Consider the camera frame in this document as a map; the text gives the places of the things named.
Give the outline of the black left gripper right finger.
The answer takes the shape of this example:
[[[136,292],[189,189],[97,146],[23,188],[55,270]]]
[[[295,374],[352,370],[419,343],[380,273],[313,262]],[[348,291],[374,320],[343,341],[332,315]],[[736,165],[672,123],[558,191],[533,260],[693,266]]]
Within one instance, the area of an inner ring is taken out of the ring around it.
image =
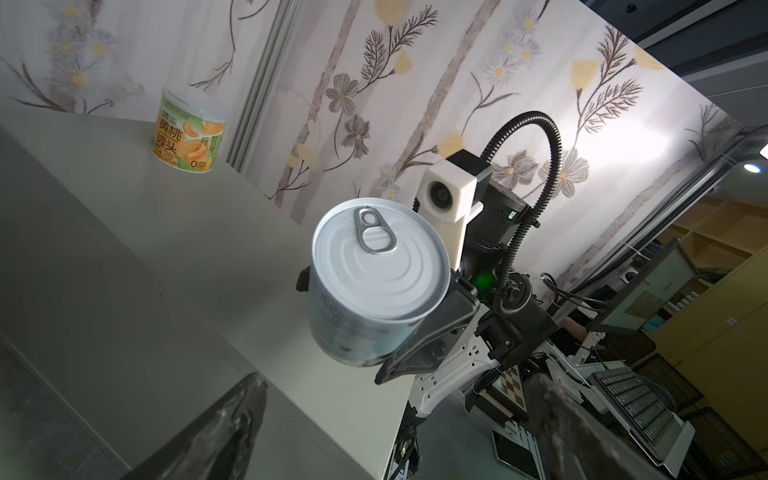
[[[544,374],[524,382],[527,429],[536,437],[549,479],[662,479]]]

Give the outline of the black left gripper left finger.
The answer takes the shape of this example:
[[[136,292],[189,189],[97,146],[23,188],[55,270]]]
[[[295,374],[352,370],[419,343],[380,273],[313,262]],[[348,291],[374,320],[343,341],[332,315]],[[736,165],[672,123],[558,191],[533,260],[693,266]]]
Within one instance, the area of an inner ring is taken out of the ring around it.
[[[243,479],[267,403],[267,383],[250,373],[126,479]]]

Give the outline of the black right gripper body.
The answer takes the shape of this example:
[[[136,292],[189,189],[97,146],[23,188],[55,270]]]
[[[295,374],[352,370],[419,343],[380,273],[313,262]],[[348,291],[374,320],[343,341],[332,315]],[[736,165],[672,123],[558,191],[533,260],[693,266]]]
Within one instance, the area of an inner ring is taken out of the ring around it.
[[[474,334],[489,349],[498,369],[518,365],[545,342],[558,325],[541,307],[527,275],[512,273],[501,292],[501,309],[492,308],[479,320]]]

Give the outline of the white blue label can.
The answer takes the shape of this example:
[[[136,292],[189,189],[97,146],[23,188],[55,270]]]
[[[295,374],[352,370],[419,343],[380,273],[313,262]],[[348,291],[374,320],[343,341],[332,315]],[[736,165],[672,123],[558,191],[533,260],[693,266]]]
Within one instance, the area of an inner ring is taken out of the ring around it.
[[[313,234],[311,333],[338,362],[379,364],[440,305],[450,279],[446,247],[421,215],[380,198],[345,201]]]

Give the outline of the green orange peach can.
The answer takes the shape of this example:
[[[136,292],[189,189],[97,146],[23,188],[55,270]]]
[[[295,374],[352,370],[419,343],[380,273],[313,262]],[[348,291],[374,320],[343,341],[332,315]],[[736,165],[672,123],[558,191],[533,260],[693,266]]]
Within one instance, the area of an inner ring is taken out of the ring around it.
[[[166,86],[151,151],[177,170],[207,173],[218,155],[228,120],[229,110],[215,97],[192,86]]]

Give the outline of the grey keyboard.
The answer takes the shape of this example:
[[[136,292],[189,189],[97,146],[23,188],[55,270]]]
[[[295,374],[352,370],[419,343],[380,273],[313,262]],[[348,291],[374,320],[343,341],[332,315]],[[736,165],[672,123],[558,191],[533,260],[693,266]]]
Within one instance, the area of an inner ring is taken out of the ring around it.
[[[592,373],[587,381],[651,462],[677,478],[693,443],[693,425],[627,367]]]

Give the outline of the computer monitor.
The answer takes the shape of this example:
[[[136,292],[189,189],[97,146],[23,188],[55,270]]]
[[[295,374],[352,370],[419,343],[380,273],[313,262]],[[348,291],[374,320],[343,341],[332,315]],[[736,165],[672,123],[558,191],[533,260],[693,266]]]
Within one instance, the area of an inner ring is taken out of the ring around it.
[[[679,239],[668,242],[588,324],[589,331],[631,334],[640,330],[698,270]]]

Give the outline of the grey metal cabinet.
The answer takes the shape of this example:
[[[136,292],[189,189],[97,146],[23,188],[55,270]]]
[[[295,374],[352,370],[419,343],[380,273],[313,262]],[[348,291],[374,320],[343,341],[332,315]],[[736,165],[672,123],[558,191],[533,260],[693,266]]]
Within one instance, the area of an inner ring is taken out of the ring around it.
[[[411,388],[315,343],[309,233],[221,165],[161,164],[148,122],[1,111],[1,337],[135,467],[249,373],[252,479],[381,479]]]

